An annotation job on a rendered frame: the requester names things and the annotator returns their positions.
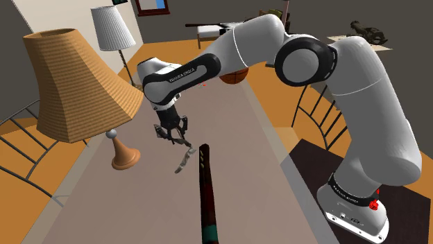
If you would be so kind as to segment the brown framed wall picture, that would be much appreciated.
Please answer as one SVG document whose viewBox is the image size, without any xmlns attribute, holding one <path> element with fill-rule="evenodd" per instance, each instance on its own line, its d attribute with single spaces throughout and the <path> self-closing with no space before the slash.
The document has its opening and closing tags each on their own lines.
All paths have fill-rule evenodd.
<svg viewBox="0 0 433 244">
<path fill-rule="evenodd" d="M 167 0 L 135 0 L 139 17 L 169 15 Z"/>
</svg>

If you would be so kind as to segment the pale side table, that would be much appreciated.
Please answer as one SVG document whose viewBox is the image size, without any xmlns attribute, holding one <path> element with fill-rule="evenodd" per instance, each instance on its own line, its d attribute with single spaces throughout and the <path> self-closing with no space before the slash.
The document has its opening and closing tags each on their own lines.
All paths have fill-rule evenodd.
<svg viewBox="0 0 433 244">
<path fill-rule="evenodd" d="M 347 38 L 346 35 L 337 35 L 337 36 L 328 36 L 329 40 L 332 40 L 334 42 L 338 41 L 338 40 L 342 40 Z M 390 51 L 390 48 L 387 48 L 385 46 L 382 45 L 375 45 L 375 44 L 371 44 L 371 47 L 374 51 Z"/>
</svg>

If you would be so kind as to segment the dark brown robot stand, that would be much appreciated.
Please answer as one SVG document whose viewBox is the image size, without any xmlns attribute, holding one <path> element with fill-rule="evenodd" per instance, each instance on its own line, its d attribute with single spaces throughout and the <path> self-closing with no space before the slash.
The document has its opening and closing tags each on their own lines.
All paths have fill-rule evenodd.
<svg viewBox="0 0 433 244">
<path fill-rule="evenodd" d="M 304 139 L 289 153 L 315 198 L 343 158 Z M 428 244 L 431 200 L 403 186 L 380 187 L 380 201 L 387 209 L 390 230 L 382 244 Z"/>
</svg>

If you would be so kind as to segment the dark animal figure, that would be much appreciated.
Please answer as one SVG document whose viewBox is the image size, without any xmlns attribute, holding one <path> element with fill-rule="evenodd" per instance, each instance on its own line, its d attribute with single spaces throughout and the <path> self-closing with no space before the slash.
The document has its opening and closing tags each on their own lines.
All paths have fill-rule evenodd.
<svg viewBox="0 0 433 244">
<path fill-rule="evenodd" d="M 350 27 L 355 32 L 347 34 L 347 37 L 360 36 L 372 45 L 382 45 L 388 41 L 388 39 L 384 36 L 384 33 L 381 30 L 374 27 L 365 27 L 358 21 L 352 21 L 350 23 Z"/>
</svg>

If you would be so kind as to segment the orange shade table lamp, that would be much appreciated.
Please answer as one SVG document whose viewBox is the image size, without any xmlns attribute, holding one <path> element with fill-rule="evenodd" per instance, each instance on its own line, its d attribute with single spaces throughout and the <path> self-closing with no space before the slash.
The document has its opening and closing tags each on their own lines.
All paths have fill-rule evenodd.
<svg viewBox="0 0 433 244">
<path fill-rule="evenodd" d="M 67 143 L 104 133 L 114 145 L 112 167 L 134 166 L 140 152 L 123 145 L 115 129 L 134 118 L 143 92 L 111 70 L 74 28 L 25 35 L 23 42 L 40 95 L 37 130 Z"/>
</svg>

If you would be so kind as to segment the long grey table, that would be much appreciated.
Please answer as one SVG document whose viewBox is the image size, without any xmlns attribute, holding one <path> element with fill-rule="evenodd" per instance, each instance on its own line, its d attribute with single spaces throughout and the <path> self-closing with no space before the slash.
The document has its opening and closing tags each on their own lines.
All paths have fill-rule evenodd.
<svg viewBox="0 0 433 244">
<path fill-rule="evenodd" d="M 214 79 L 176 108 L 187 139 L 210 146 L 220 244 L 339 244 L 247 82 Z M 144 103 L 118 128 L 137 148 L 132 168 L 111 167 L 112 143 L 92 139 L 22 244 L 201 244 L 198 158 L 158 139 Z"/>
</svg>

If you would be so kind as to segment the white cushioned wooden chair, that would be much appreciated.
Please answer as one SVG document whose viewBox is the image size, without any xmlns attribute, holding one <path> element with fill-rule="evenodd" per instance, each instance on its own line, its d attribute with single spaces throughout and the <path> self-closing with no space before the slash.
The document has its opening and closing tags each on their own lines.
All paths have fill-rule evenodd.
<svg viewBox="0 0 433 244">
<path fill-rule="evenodd" d="M 238 26 L 240 22 L 228 22 L 218 24 L 185 24 L 185 27 L 197 28 L 198 48 L 201 49 L 201 42 L 213 41 L 224 33 Z"/>
</svg>

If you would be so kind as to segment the orange basketball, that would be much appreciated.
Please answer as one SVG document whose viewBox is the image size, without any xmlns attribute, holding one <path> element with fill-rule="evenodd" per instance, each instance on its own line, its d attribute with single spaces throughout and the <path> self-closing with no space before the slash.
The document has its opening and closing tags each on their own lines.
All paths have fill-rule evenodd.
<svg viewBox="0 0 433 244">
<path fill-rule="evenodd" d="M 225 75 L 220 76 L 219 78 L 226 84 L 235 85 L 243 81 L 248 75 L 249 68 L 241 69 L 236 72 L 227 73 Z"/>
</svg>

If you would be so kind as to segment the dark brown baseball bat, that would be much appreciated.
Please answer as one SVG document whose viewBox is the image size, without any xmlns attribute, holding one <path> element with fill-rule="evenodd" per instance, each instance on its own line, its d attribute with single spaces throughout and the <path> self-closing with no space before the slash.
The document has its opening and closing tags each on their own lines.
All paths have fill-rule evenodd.
<svg viewBox="0 0 433 244">
<path fill-rule="evenodd" d="M 210 147 L 206 143 L 199 147 L 199 188 L 202 244 L 219 244 L 210 170 Z"/>
</svg>

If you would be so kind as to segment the grey slender utensil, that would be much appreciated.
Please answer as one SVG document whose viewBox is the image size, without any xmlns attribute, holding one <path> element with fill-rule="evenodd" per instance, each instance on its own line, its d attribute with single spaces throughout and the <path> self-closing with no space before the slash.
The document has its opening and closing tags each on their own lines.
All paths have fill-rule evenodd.
<svg viewBox="0 0 433 244">
<path fill-rule="evenodd" d="M 187 162 L 192 157 L 192 155 L 196 152 L 196 149 L 193 146 L 190 146 L 187 152 L 184 154 L 181 163 L 178 165 L 177 169 L 174 171 L 175 174 L 181 172 L 184 167 L 187 165 Z"/>
</svg>

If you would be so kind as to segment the white shade floor lamp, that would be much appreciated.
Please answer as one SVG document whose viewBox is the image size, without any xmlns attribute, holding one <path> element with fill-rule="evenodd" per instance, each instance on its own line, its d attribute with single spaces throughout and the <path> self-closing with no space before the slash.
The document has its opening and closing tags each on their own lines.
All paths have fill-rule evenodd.
<svg viewBox="0 0 433 244">
<path fill-rule="evenodd" d="M 96 37 L 101 51 L 118 51 L 127 71 L 130 83 L 138 88 L 133 81 L 123 50 L 136 45 L 126 23 L 116 6 L 100 6 L 91 8 Z"/>
</svg>

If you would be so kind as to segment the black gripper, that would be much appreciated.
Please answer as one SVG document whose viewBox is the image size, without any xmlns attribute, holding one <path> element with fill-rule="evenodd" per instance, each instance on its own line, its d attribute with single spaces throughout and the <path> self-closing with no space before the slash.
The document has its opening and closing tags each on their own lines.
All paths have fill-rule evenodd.
<svg viewBox="0 0 433 244">
<path fill-rule="evenodd" d="M 154 124 L 155 132 L 158 138 L 173 142 L 171 130 L 176 129 L 179 138 L 175 139 L 175 142 L 183 144 L 189 148 L 192 147 L 190 142 L 188 142 L 188 140 L 185 138 L 185 133 L 188 129 L 188 118 L 186 116 L 179 116 L 175 105 L 172 105 L 166 110 L 158 110 L 156 113 L 160 120 L 160 125 Z"/>
</svg>

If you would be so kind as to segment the black metal chair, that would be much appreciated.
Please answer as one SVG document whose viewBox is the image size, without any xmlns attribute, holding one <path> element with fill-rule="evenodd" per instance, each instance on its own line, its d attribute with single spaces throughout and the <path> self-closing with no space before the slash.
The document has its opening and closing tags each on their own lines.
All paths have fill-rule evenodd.
<svg viewBox="0 0 433 244">
<path fill-rule="evenodd" d="M 0 121 L 0 190 L 39 193 L 63 207 L 66 197 L 56 190 L 90 140 L 65 143 L 40 133 L 35 111 L 39 103 L 33 101 Z"/>
<path fill-rule="evenodd" d="M 301 135 L 313 133 L 320 138 L 319 145 L 331 151 L 338 140 L 348 134 L 348 127 L 335 99 L 331 98 L 328 92 L 327 85 L 319 90 L 315 90 L 311 85 L 303 87 L 291 127 L 299 128 Z"/>
</svg>

